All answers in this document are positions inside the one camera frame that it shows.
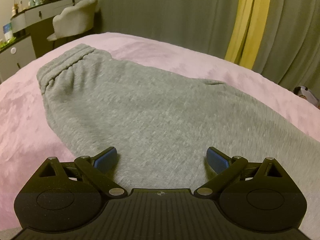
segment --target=cabinet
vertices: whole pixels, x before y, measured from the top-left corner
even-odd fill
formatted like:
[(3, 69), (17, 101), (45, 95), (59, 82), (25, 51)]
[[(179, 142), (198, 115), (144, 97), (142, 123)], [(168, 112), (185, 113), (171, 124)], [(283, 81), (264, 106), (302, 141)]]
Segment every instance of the cabinet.
[(35, 59), (36, 55), (30, 36), (0, 51), (0, 83)]

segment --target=round metal joint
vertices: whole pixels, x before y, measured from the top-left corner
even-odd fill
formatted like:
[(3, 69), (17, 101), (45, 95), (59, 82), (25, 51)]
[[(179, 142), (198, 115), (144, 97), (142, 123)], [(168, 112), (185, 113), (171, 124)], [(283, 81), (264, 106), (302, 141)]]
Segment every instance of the round metal joint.
[(124, 193), (124, 190), (119, 187), (115, 187), (115, 188), (112, 188), (111, 190), (109, 190), (109, 194), (113, 195), (113, 196), (120, 196), (123, 193)]
[(208, 196), (212, 194), (212, 189), (207, 187), (201, 187), (197, 190), (197, 192), (202, 196)]

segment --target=pink blanket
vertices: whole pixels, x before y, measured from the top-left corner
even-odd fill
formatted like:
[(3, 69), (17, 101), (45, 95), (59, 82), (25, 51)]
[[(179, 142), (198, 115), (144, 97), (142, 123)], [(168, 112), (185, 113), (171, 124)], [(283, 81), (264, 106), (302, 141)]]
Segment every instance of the pink blanket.
[(119, 33), (90, 35), (67, 43), (31, 62), (0, 85), (0, 230), (19, 226), (13, 202), (35, 170), (49, 156), (61, 162), (73, 154), (49, 128), (36, 73), (77, 44), (107, 50), (116, 59), (226, 82), (266, 104), (298, 129), (320, 141), (320, 111), (308, 101), (261, 75), (206, 54)]

